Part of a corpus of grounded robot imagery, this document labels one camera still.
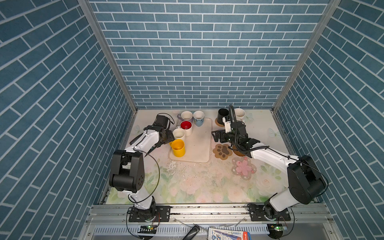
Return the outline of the brown cork round coaster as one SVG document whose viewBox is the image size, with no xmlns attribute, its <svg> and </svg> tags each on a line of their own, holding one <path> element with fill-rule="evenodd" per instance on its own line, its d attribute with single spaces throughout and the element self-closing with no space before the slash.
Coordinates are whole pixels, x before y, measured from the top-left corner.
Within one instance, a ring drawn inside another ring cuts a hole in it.
<svg viewBox="0 0 384 240">
<path fill-rule="evenodd" d="M 245 156 L 245 154 L 243 154 L 240 151 L 238 151 L 238 149 L 235 146 L 233 146 L 233 152 L 234 152 L 235 155 L 237 155 L 239 157 L 244 157 Z"/>
</svg>

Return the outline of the brown paw print coaster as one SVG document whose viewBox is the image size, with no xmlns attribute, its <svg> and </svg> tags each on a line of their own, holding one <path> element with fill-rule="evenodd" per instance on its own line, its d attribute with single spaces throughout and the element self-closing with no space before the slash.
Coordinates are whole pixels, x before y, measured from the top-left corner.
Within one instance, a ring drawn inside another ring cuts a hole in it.
<svg viewBox="0 0 384 240">
<path fill-rule="evenodd" d="M 221 159 L 223 161 L 227 160 L 230 156 L 233 155 L 233 151 L 230 149 L 230 146 L 226 144 L 217 144 L 213 149 L 213 153 L 215 158 Z"/>
</svg>

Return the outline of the white speckled mug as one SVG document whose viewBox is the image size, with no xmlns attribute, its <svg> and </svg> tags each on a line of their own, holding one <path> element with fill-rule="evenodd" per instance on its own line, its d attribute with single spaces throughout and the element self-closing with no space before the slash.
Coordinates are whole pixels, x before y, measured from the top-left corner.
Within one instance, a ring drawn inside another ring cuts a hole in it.
<svg viewBox="0 0 384 240">
<path fill-rule="evenodd" d="M 246 116 L 246 112 L 245 112 L 245 110 L 243 110 L 241 108 L 236 108 L 235 109 L 235 116 L 236 116 L 237 121 L 243 122 L 244 118 Z"/>
</svg>

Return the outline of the yellow mug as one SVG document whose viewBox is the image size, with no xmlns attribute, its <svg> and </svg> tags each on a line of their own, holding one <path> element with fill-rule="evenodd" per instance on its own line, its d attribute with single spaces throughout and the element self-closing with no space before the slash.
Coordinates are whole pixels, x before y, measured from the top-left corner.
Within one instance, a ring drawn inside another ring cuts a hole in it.
<svg viewBox="0 0 384 240">
<path fill-rule="evenodd" d="M 177 158 L 183 157 L 186 153 L 185 143 L 181 139 L 174 140 L 171 144 L 171 148 L 174 156 Z"/>
</svg>

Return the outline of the black mug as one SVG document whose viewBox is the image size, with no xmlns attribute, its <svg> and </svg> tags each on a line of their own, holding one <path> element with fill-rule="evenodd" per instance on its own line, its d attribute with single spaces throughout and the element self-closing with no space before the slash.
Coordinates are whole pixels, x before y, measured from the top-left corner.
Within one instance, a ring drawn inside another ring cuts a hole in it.
<svg viewBox="0 0 384 240">
<path fill-rule="evenodd" d="M 223 118 L 225 118 L 228 115 L 229 115 L 229 110 L 228 109 L 219 109 L 218 110 L 218 116 L 217 116 L 218 122 L 220 124 L 224 124 Z"/>
</svg>

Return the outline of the pink flower coaster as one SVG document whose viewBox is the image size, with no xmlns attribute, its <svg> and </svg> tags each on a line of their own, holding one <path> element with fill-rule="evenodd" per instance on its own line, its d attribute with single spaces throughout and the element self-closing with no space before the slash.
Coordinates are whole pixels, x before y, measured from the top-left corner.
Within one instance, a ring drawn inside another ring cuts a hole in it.
<svg viewBox="0 0 384 240">
<path fill-rule="evenodd" d="M 233 158 L 232 164 L 231 172 L 245 181 L 250 180 L 252 175 L 257 172 L 257 167 L 252 164 L 251 159 L 248 157 Z"/>
</svg>

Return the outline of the beige serving tray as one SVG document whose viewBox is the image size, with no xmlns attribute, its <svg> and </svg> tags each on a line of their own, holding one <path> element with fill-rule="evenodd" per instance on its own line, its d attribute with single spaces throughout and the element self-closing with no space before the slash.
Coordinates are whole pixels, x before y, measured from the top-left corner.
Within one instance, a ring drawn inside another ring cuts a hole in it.
<svg viewBox="0 0 384 240">
<path fill-rule="evenodd" d="M 185 135 L 186 153 L 182 157 L 176 157 L 173 150 L 169 152 L 169 159 L 173 161 L 184 161 L 193 163 L 207 163 L 211 155 L 212 142 L 212 120 L 205 118 L 202 126 L 192 125 L 191 129 L 184 130 L 185 134 L 190 131 L 190 135 Z"/>
</svg>

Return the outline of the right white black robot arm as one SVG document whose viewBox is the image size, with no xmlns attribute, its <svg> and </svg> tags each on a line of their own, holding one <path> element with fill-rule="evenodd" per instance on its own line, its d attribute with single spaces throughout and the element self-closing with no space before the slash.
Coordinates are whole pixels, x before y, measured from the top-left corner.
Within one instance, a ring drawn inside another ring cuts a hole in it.
<svg viewBox="0 0 384 240">
<path fill-rule="evenodd" d="M 225 129 L 213 131 L 212 136 L 215 142 L 230 143 L 241 154 L 261 160 L 286 174 L 287 189 L 274 194 L 265 202 L 264 213 L 268 219 L 277 218 L 296 204 L 309 204 L 327 189 L 328 182 L 311 157 L 284 154 L 250 138 L 246 125 L 241 121 L 225 122 Z"/>
</svg>

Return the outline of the cream white mug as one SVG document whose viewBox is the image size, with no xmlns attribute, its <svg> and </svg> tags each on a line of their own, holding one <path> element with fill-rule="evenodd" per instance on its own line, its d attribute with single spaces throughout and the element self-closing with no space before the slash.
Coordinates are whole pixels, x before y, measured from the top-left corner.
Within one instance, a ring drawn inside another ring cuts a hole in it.
<svg viewBox="0 0 384 240">
<path fill-rule="evenodd" d="M 187 134 L 186 134 L 186 131 L 184 129 L 176 128 L 175 130 L 173 130 L 173 136 L 174 136 L 175 140 L 185 141 L 186 135 Z"/>
</svg>

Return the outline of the red inside mug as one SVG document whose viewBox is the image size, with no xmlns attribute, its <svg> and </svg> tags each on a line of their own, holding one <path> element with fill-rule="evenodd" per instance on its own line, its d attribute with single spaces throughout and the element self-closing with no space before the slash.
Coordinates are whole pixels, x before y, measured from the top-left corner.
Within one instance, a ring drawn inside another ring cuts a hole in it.
<svg viewBox="0 0 384 240">
<path fill-rule="evenodd" d="M 190 121 L 182 121 L 180 128 L 185 131 L 187 137 L 193 132 L 193 124 Z"/>
</svg>

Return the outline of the light blue floral mug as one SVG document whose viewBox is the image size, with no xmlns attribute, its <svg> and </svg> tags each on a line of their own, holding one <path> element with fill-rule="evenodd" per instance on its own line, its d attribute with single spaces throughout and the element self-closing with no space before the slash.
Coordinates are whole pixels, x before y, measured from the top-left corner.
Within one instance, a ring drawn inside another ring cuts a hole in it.
<svg viewBox="0 0 384 240">
<path fill-rule="evenodd" d="M 205 113 L 202 111 L 195 111 L 193 113 L 193 120 L 197 127 L 201 127 L 204 123 Z"/>
</svg>

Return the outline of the blue white printed package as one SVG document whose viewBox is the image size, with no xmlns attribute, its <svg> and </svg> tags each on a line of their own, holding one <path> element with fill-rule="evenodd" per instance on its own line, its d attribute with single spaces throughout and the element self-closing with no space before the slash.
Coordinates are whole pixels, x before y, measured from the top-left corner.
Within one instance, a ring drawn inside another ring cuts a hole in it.
<svg viewBox="0 0 384 240">
<path fill-rule="evenodd" d="M 233 231 L 209 228 L 209 240 L 251 240 L 250 234 L 244 231 Z"/>
</svg>

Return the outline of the green circuit board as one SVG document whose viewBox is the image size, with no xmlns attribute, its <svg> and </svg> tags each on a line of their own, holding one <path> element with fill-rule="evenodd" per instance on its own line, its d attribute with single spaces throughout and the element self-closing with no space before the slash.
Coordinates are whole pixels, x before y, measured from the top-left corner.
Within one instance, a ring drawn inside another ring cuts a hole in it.
<svg viewBox="0 0 384 240">
<path fill-rule="evenodd" d="M 138 235 L 150 234 L 155 235 L 157 233 L 157 226 L 140 226 Z"/>
</svg>

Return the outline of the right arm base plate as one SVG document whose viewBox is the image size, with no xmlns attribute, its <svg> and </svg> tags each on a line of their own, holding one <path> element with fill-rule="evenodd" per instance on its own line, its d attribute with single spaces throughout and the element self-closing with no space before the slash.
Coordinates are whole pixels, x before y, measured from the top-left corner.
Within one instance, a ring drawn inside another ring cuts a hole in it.
<svg viewBox="0 0 384 240">
<path fill-rule="evenodd" d="M 285 220 L 290 221 L 291 216 L 288 209 L 285 209 L 281 212 L 277 212 L 274 208 L 265 205 L 259 204 L 247 204 L 247 211 L 250 213 L 251 221 L 277 221 Z"/>
</svg>

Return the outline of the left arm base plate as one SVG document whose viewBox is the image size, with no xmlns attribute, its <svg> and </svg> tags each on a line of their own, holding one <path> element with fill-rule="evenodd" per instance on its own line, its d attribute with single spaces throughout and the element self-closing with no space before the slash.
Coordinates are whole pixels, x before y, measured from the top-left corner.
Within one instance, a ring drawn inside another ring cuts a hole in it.
<svg viewBox="0 0 384 240">
<path fill-rule="evenodd" d="M 170 214 L 170 206 L 156 206 L 148 210 L 132 208 L 129 212 L 128 221 L 130 223 L 169 222 Z"/>
</svg>

